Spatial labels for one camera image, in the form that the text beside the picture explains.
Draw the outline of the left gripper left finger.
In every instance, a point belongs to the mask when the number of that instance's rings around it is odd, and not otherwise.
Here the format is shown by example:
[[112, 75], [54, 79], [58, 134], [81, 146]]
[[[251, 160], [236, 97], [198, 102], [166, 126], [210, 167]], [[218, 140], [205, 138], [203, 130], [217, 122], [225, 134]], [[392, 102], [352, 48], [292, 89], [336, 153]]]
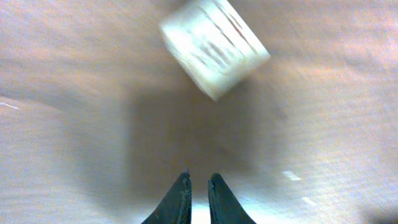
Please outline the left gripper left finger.
[[191, 224], [192, 181], [182, 172], [155, 210], [142, 224]]

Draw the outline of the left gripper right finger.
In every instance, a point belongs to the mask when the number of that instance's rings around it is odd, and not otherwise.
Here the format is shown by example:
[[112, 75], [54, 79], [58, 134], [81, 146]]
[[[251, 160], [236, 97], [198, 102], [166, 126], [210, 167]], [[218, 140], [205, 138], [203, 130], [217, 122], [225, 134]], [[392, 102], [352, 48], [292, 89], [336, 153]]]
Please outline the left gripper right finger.
[[208, 181], [208, 200], [211, 224], [256, 224], [219, 173]]

